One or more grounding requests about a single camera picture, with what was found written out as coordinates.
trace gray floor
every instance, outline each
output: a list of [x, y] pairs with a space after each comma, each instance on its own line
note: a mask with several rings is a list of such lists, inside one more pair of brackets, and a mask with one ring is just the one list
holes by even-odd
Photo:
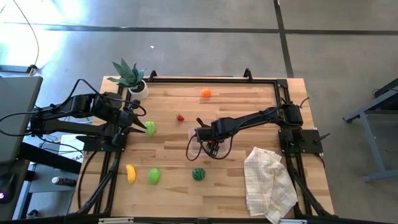
[[[31, 22], [37, 23], [277, 28], [271, 0], [31, 2], [35, 4], [23, 2], [21, 8]], [[280, 5], [287, 29], [398, 29], [397, 1], [280, 0]], [[31, 7], [46, 11], [27, 10]], [[24, 21], [11, 3], [0, 14], [0, 20]], [[0, 30], [6, 34], [0, 35], [0, 64], [31, 64], [36, 49], [29, 28], [0, 24]], [[159, 75], [241, 76], [249, 67], [255, 77], [286, 77], [278, 34], [37, 29], [37, 35], [41, 69], [36, 75], [44, 77], [39, 106], [62, 101], [77, 78], [87, 79], [98, 89], [102, 76], [115, 74], [111, 61], [121, 57], [137, 62], [139, 68], [157, 70]], [[331, 132], [323, 146], [335, 213], [346, 218], [397, 223], [398, 179], [369, 184], [362, 181], [362, 175], [376, 171], [376, 165], [361, 125], [345, 124], [341, 118], [369, 102], [373, 89], [397, 78], [398, 36], [287, 35], [287, 44], [294, 76], [305, 79], [315, 124], [321, 133]], [[54, 88], [56, 95], [50, 94]], [[78, 90], [87, 91], [84, 86]], [[394, 152], [389, 155], [398, 157]], [[45, 204], [34, 205], [51, 211]]]

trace orange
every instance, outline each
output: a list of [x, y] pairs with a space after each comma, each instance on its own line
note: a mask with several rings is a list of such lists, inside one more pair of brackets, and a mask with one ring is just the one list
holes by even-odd
[[211, 90], [209, 88], [204, 88], [201, 92], [201, 95], [203, 97], [210, 97], [211, 96]]

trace cable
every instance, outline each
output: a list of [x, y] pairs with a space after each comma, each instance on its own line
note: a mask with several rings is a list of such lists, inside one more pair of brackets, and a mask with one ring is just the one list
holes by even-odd
[[49, 138], [52, 142], [58, 141], [58, 138], [56, 136], [52, 136], [51, 134], [48, 134], [47, 138]]
[[310, 99], [309, 97], [306, 97], [306, 99], [304, 99], [304, 100], [301, 102], [300, 106], [298, 106], [298, 107], [299, 107], [299, 108], [302, 108], [303, 103], [306, 102], [306, 101], [309, 100], [309, 99]]
[[[15, 0], [12, 0], [12, 1], [14, 1], [15, 5], [18, 7], [18, 9], [19, 9], [19, 11], [21, 12], [21, 14], [24, 16], [24, 18], [25, 18], [26, 22], [28, 23], [28, 25], [29, 25], [30, 29], [31, 29], [31, 30], [32, 30], [32, 32], [33, 32], [33, 36], [35, 37], [35, 40], [36, 40], [36, 46], [37, 46], [37, 55], [36, 55], [35, 63], [33, 63], [33, 65], [35, 65], [35, 66], [36, 66], [37, 59], [39, 58], [40, 47], [39, 47], [39, 41], [37, 40], [37, 36], [36, 36], [35, 30], [33, 30], [33, 27], [32, 27], [32, 25], [31, 25], [31, 24], [30, 24], [30, 22], [27, 20], [27, 18], [26, 18], [26, 16], [25, 16], [24, 12], [22, 12], [22, 9], [20, 9], [20, 7], [18, 6], [17, 2], [15, 2]], [[31, 76], [31, 75], [32, 75], [32, 71], [33, 71], [33, 68], [31, 68], [31, 70], [30, 70], [30, 72], [29, 72], [29, 75], [28, 75], [28, 76]]]
[[71, 148], [75, 149], [76, 151], [79, 151], [80, 153], [83, 153], [82, 150], [80, 150], [80, 149], [78, 149], [78, 148], [76, 148], [76, 147], [74, 147], [74, 146], [71, 146], [71, 145], [68, 145], [68, 144], [62, 144], [62, 143], [59, 143], [59, 142], [52, 142], [52, 141], [46, 140], [46, 139], [44, 139], [44, 138], [42, 138], [42, 137], [40, 137], [40, 136], [37, 136], [37, 137], [38, 137], [39, 139], [45, 141], [45, 142], [53, 143], [53, 144], [58, 144], [58, 145], [60, 145], [60, 146], [68, 146], [68, 147], [71, 147]]
[[107, 98], [107, 99], [113, 100], [113, 101], [120, 101], [120, 102], [123, 102], [123, 103], [130, 103], [130, 104], [132, 104], [132, 105], [136, 105], [136, 106], [138, 106], [138, 107], [144, 112], [144, 114], [135, 114], [135, 113], [130, 113], [130, 112], [127, 111], [129, 114], [133, 114], [133, 115], [136, 115], [136, 116], [145, 116], [145, 115], [147, 114], [147, 111], [146, 111], [141, 105], [138, 105], [137, 103], [135, 103], [135, 102], [133, 102], [133, 101], [129, 101], [129, 100], [119, 100], [119, 99], [114, 99], [114, 98]]
[[88, 85], [88, 87], [90, 87], [96, 94], [100, 95], [100, 93], [99, 93], [96, 89], [94, 89], [94, 87], [92, 87], [86, 80], [84, 80], [84, 79], [82, 79], [82, 78], [79, 78], [79, 79], [76, 81], [75, 85], [73, 86], [72, 91], [70, 92], [70, 94], [69, 94], [69, 96], [67, 97], [67, 99], [66, 99], [64, 102], [62, 102], [60, 105], [54, 107], [55, 110], [68, 103], [68, 101], [69, 101], [70, 98], [72, 97], [72, 94], [75, 92], [76, 87], [77, 87], [77, 85], [79, 84], [80, 81], [83, 81], [84, 83], [86, 83], [86, 85]]
[[[54, 110], [59, 109], [61, 106], [64, 106], [65, 104], [68, 103], [68, 101], [70, 100], [70, 98], [72, 98], [72, 94], [75, 92], [76, 87], [77, 87], [77, 85], [79, 84], [80, 81], [83, 81], [84, 83], [86, 83], [86, 85], [87, 85], [88, 87], [90, 87], [97, 95], [101, 95], [101, 94], [100, 94], [93, 86], [91, 86], [86, 80], [84, 80], [84, 79], [82, 79], [82, 78], [79, 78], [79, 79], [76, 81], [75, 86], [73, 86], [72, 91], [70, 92], [70, 94], [69, 94], [69, 96], [67, 97], [67, 99], [66, 99], [64, 102], [62, 102], [60, 105], [56, 106], [56, 107], [54, 108]], [[133, 102], [133, 101], [119, 100], [119, 99], [114, 99], [114, 98], [108, 98], [108, 97], [106, 97], [106, 96], [104, 96], [104, 97], [107, 98], [107, 99], [109, 99], [109, 100], [120, 101], [120, 102], [129, 103], [129, 104], [138, 106], [138, 107], [144, 112], [144, 114], [134, 114], [134, 115], [136, 115], [136, 116], [145, 116], [145, 115], [147, 114], [147, 111], [146, 111], [141, 105], [138, 105], [137, 103], [135, 103], [135, 102]]]
[[[59, 152], [57, 150], [49, 149], [49, 148], [42, 148], [42, 149], [43, 150], [49, 150], [49, 151], [52, 151], [52, 152]], [[76, 152], [76, 151], [62, 151], [61, 153], [58, 153], [57, 155], [64, 155], [64, 154], [73, 153], [73, 152]]]
[[6, 5], [4, 4], [4, 6], [1, 8], [0, 13], [2, 13], [2, 11], [6, 8]]
[[[3, 121], [4, 119], [9, 118], [9, 117], [11, 117], [11, 116], [20, 115], [20, 114], [36, 114], [36, 113], [37, 113], [36, 111], [33, 111], [33, 112], [18, 112], [18, 113], [12, 113], [12, 114], [5, 115], [4, 117], [0, 118], [0, 123], [1, 123], [1, 121]], [[10, 134], [10, 133], [4, 132], [2, 129], [0, 129], [0, 133], [1, 133], [1, 134], [5, 134], [6, 136], [13, 136], [13, 137], [28, 136], [28, 135], [32, 134], [32, 132], [25, 133], [25, 134]]]
[[201, 152], [201, 146], [200, 146], [199, 152], [198, 152], [197, 156], [196, 156], [194, 159], [190, 159], [190, 158], [188, 157], [188, 148], [189, 148], [189, 144], [191, 144], [191, 141], [192, 141], [193, 137], [195, 137], [195, 136], [197, 136], [196, 133], [189, 139], [189, 142], [188, 142], [188, 144], [187, 144], [187, 150], [185, 151], [185, 156], [187, 157], [187, 159], [188, 159], [189, 161], [195, 161], [196, 159], [198, 159], [198, 157], [199, 157], [199, 155], [200, 155], [200, 152]]
[[93, 152], [92, 155], [87, 159], [87, 162], [86, 162], [85, 166], [83, 167], [83, 170], [81, 171], [80, 181], [77, 186], [77, 206], [79, 209], [81, 208], [81, 199], [80, 199], [81, 182], [83, 181], [83, 176], [85, 175], [87, 165], [90, 163], [90, 161], [95, 156], [95, 154], [97, 154], [97, 151]]

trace checkered towel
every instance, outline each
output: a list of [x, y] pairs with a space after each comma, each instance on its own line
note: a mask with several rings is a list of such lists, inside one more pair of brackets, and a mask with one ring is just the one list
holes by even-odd
[[264, 215], [277, 224], [296, 204], [297, 194], [289, 174], [272, 151], [254, 147], [244, 161], [246, 203], [250, 216]]

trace wooden tabletop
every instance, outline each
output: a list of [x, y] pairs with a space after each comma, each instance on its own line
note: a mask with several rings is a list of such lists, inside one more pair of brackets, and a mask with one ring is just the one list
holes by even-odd
[[[101, 92], [116, 93], [118, 87], [106, 78], [103, 79]], [[300, 103], [307, 97], [304, 80], [287, 80], [291, 100]], [[234, 137], [231, 154], [226, 159], [219, 161], [203, 156], [193, 162], [185, 157], [188, 129], [199, 127], [197, 117], [210, 124], [217, 118], [236, 118], [275, 106], [273, 86], [250, 83], [148, 83], [148, 87], [149, 96], [141, 103], [147, 115], [140, 120], [143, 123], [154, 121], [156, 133], [153, 137], [138, 133], [129, 135], [126, 150], [121, 156], [111, 216], [250, 217], [246, 208], [243, 162], [254, 146], [280, 154], [279, 127], [265, 124], [240, 131]], [[201, 97], [205, 87], [211, 89], [210, 98]], [[314, 125], [308, 101], [303, 104], [301, 112], [303, 129], [312, 129]], [[179, 113], [185, 118], [182, 123], [176, 120]], [[94, 124], [101, 123], [99, 119], [94, 120]], [[324, 208], [333, 213], [322, 162], [314, 155], [303, 154], [302, 157], [309, 189]], [[88, 165], [81, 185], [82, 203], [98, 185], [103, 158], [104, 153], [99, 152]], [[127, 182], [127, 164], [136, 169], [137, 180], [132, 185]], [[155, 166], [160, 170], [160, 181], [157, 185], [150, 185], [149, 171]], [[195, 181], [192, 178], [192, 170], [196, 167], [205, 169], [204, 180]], [[108, 188], [104, 192], [101, 211]], [[300, 192], [298, 195], [300, 208], [304, 211]], [[70, 212], [76, 210], [75, 194]], [[292, 212], [287, 217], [293, 218]]]

